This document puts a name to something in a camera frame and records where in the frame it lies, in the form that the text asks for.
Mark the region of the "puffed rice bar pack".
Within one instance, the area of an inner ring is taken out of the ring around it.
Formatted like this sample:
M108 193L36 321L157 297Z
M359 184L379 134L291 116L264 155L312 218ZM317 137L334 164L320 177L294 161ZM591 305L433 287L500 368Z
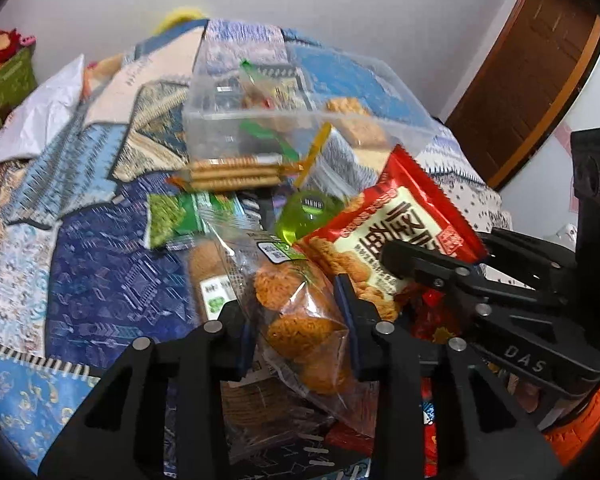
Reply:
M336 128L352 146L358 162L365 167L381 172L391 152L385 130L372 113L357 98L331 98L325 110L341 115Z

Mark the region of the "green jelly cup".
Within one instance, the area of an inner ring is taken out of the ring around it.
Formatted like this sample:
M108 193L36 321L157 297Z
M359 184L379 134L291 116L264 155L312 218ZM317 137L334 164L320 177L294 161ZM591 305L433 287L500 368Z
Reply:
M279 215L275 234L289 245L312 233L343 210L344 203L337 197L314 190L291 195Z

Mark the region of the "orange cookies clear bag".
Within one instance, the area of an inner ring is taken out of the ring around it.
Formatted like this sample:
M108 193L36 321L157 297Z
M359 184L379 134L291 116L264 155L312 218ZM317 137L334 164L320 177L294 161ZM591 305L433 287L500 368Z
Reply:
M378 387L354 377L350 330L322 269L269 232L210 231L266 364L294 393L371 437Z

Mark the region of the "red walnut cookie bag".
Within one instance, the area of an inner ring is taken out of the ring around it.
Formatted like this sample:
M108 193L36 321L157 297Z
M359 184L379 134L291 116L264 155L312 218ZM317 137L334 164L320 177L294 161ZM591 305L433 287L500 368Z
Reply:
M402 146L392 150L376 184L296 246L331 278L347 274L358 298L393 322L412 285L381 264L389 242L410 243L466 263L486 256L475 230Z

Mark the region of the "green storage box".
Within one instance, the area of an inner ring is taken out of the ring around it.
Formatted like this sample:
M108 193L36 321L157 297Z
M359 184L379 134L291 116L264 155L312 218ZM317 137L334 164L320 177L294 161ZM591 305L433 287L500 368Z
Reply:
M0 67L0 130L8 115L38 83L32 66L32 49L24 48Z

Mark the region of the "green peas snack bag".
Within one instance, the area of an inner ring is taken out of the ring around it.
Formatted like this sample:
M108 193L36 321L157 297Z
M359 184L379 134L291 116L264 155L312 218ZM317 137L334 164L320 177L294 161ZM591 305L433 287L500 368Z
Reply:
M258 219L248 216L235 193L151 193L146 195L146 214L146 249L183 245L208 233L212 226L258 226Z

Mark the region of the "red plush toy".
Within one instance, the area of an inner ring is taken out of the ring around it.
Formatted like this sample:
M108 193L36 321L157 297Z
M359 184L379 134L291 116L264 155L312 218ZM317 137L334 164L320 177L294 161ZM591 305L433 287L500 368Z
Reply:
M36 43L35 36L22 36L17 29L0 29L0 63L13 58L20 50L32 47Z

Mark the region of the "long biscuits pack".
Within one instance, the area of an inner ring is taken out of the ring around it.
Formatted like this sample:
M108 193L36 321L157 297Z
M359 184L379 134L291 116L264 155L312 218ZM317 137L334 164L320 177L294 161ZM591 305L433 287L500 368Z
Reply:
M167 177L166 182L187 193L272 188L286 177L298 176L305 166L304 160L276 154L196 159Z

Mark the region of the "round biscuit pack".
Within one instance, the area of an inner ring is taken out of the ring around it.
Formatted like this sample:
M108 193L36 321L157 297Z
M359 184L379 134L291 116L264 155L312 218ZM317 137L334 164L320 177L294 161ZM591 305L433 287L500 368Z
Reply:
M212 240L198 240L190 250L188 272L202 322L217 320L236 295Z

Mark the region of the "cat ear crisps bag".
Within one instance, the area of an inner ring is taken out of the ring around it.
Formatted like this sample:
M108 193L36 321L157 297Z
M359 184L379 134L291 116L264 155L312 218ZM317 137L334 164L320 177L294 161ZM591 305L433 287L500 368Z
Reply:
M239 78L240 106L248 112L238 126L240 152L244 155L283 155L299 160L294 135L311 125L311 103L302 77L291 64L256 64L243 60Z

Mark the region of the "yellow foam hoop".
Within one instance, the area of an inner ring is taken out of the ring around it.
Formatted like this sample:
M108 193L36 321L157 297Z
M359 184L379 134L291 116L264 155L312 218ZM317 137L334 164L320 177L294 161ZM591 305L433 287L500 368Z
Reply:
M191 6L181 6L180 8L169 11L156 27L154 34L159 35L175 26L191 21L205 20L207 15L197 8Z

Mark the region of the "clear plastic storage bin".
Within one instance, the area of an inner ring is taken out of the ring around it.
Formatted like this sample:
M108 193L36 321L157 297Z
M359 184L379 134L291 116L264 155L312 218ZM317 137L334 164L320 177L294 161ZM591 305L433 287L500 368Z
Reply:
M190 162L304 159L330 126L355 162L380 169L396 145L417 155L436 134L385 62L298 42L204 40L183 120Z

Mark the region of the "white pillow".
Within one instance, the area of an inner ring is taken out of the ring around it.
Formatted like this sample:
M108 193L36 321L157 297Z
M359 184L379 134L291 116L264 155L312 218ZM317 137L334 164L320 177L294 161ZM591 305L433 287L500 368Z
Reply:
M82 96L84 65L80 54L9 114L0 130L0 163L37 158L68 125Z

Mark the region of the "brown wooden door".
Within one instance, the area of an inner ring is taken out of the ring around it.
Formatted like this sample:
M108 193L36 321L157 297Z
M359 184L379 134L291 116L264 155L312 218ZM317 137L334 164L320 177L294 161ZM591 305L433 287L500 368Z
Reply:
M600 55L590 0L516 0L446 125L491 188L515 177L583 88Z

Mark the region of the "patchwork patterned bedspread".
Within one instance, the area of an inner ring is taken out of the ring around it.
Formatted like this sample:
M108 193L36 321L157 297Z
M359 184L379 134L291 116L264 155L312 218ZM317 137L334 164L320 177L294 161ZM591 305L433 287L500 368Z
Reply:
M0 448L35 472L136 337L199 321L182 254L143 248L145 197L185 157L182 110L202 33L286 62L311 38L273 25L188 21L87 66L73 116L0 192Z

